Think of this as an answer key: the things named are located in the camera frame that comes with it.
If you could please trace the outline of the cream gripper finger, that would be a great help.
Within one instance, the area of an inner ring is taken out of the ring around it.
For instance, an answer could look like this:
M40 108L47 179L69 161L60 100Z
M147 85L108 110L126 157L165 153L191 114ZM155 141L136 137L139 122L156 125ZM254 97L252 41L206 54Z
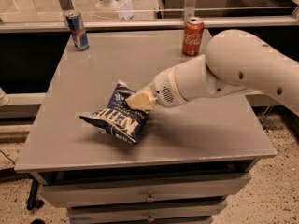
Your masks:
M151 110L157 103L157 97L151 91L141 91L126 99L132 110Z

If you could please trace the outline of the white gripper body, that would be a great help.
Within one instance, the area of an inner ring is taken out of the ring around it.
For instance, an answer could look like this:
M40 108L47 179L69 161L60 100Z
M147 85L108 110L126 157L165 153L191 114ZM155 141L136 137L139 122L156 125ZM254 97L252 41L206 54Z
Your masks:
M153 105L173 108L185 105L187 100L178 90L176 67L168 68L158 74L149 85L143 88Z

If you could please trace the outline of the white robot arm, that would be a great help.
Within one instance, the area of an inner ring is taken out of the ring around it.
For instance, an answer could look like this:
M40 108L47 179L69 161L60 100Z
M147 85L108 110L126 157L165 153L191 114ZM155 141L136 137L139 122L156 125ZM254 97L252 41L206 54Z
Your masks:
M148 111L155 105L172 108L246 89L299 115L299 63L256 35L225 30L210 39L202 55L163 70L126 103L133 110Z

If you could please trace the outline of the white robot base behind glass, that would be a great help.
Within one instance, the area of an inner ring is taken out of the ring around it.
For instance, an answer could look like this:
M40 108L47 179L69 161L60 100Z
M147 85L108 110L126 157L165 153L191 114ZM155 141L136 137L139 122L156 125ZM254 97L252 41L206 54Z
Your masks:
M132 0L98 0L94 16L101 20L127 21L134 16Z

